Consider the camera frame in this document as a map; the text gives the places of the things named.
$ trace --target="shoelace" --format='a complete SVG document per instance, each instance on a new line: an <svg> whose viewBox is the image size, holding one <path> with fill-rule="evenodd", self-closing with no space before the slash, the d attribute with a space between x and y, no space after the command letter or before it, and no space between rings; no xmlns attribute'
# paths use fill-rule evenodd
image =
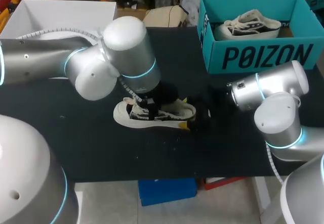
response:
<svg viewBox="0 0 324 224"><path fill-rule="evenodd" d="M234 29L244 29L249 27L251 23L260 23L259 21L256 22L249 22L249 23L241 23L238 21L239 17L235 18L234 20L226 20L224 25L230 27L232 29L232 34L234 34Z"/></svg>
<svg viewBox="0 0 324 224"><path fill-rule="evenodd" d="M128 98L128 97L123 98L123 101L126 102L127 104L130 104L130 105L135 105L136 104L136 99L131 99L131 98Z"/></svg>

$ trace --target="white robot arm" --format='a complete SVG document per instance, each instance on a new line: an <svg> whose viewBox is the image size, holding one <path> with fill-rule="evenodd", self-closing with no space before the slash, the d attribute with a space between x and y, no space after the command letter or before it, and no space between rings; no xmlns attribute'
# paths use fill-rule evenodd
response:
<svg viewBox="0 0 324 224"><path fill-rule="evenodd" d="M308 93L306 73L298 61L255 73L229 84L231 99L241 111L256 109L272 94L287 92L301 97Z"/></svg>
<svg viewBox="0 0 324 224"><path fill-rule="evenodd" d="M136 94L150 92L160 81L145 25L135 17L112 21L94 46L81 37L0 42L0 85L64 76L83 98L99 100L120 75Z"/></svg>
<svg viewBox="0 0 324 224"><path fill-rule="evenodd" d="M302 126L296 97L287 92L266 98L255 111L254 122L281 160L309 161L324 153L324 129Z"/></svg>

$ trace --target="black table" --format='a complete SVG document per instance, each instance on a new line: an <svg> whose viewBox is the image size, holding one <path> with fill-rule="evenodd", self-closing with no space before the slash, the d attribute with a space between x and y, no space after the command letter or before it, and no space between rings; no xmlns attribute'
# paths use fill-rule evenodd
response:
<svg viewBox="0 0 324 224"><path fill-rule="evenodd" d="M182 97L198 94L208 83L217 86L246 76L208 75L196 28L155 28L149 33L163 79L174 83ZM324 81L317 68L307 76L310 91L302 97L301 122L324 127ZM130 129L112 116L125 96L119 84L94 102L81 98L69 80L5 85L0 87L0 114L39 130L76 182L273 175L253 112L234 115L228 131ZM302 163L275 164L287 175Z"/></svg>

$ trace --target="sneaker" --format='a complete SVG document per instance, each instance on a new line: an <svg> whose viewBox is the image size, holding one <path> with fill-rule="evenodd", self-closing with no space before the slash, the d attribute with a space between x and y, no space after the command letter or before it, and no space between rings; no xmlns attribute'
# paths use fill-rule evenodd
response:
<svg viewBox="0 0 324 224"><path fill-rule="evenodd" d="M194 106L177 99L171 104L161 105L154 119L150 119L147 108L141 107L135 99L124 98L116 105L113 118L118 124L129 128L153 126L184 128L185 123L191 120L195 114Z"/></svg>
<svg viewBox="0 0 324 224"><path fill-rule="evenodd" d="M281 23L250 10L234 20L227 20L215 29L215 40L277 38Z"/></svg>

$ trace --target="robotic arm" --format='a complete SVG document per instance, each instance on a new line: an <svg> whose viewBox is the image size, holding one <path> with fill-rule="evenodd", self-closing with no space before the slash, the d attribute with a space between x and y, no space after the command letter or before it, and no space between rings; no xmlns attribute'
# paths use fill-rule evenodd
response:
<svg viewBox="0 0 324 224"><path fill-rule="evenodd" d="M110 94L120 75L135 94L160 81L145 25L135 17L112 21L94 46L81 37L2 39L0 63L0 85L64 76L87 100Z"/></svg>
<svg viewBox="0 0 324 224"><path fill-rule="evenodd" d="M298 61L291 61L275 68L229 84L231 99L241 111L256 109L272 94L287 92L302 96L309 91L307 76Z"/></svg>

